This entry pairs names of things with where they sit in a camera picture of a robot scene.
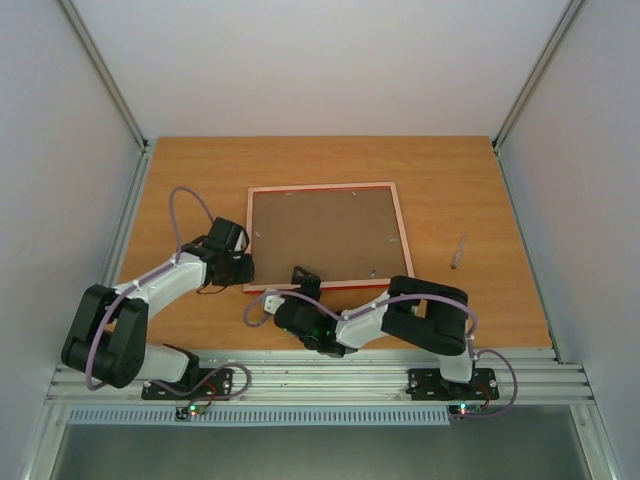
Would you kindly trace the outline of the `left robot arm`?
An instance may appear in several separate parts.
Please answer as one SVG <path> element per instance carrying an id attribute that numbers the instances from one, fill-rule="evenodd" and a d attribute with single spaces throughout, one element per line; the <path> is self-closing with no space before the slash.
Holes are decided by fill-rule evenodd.
<path id="1" fill-rule="evenodd" d="M 63 365 L 85 374 L 88 389 L 122 389 L 147 380 L 177 397 L 194 394 L 206 378 L 198 357 L 147 342 L 150 320 L 183 295 L 208 286 L 225 289 L 253 279 L 247 230 L 216 218 L 209 232 L 180 245 L 145 275 L 83 293 L 61 350 Z"/>

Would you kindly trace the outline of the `clear handled screwdriver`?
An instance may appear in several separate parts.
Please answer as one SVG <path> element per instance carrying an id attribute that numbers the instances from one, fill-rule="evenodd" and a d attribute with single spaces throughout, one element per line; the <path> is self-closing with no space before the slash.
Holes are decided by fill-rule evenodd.
<path id="1" fill-rule="evenodd" d="M 453 258 L 450 263 L 450 268 L 452 270 L 456 270 L 459 267 L 461 256 L 465 248 L 466 240 L 467 240 L 467 232 L 464 232 L 460 238 L 460 241 L 456 247 Z"/>

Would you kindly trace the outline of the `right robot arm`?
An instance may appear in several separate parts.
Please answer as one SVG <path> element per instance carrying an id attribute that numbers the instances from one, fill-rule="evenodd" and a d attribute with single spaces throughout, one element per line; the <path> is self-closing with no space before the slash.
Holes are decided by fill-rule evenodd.
<path id="1" fill-rule="evenodd" d="M 471 392 L 474 362 L 470 336 L 477 316 L 468 306 L 466 292 L 395 276 L 374 300 L 334 312 L 320 303 L 321 280 L 317 275 L 296 267 L 292 284 L 294 290 L 270 292 L 263 301 L 263 311 L 306 349 L 342 358 L 374 340 L 394 337 L 437 357 L 436 384 L 445 398 L 461 399 Z"/>

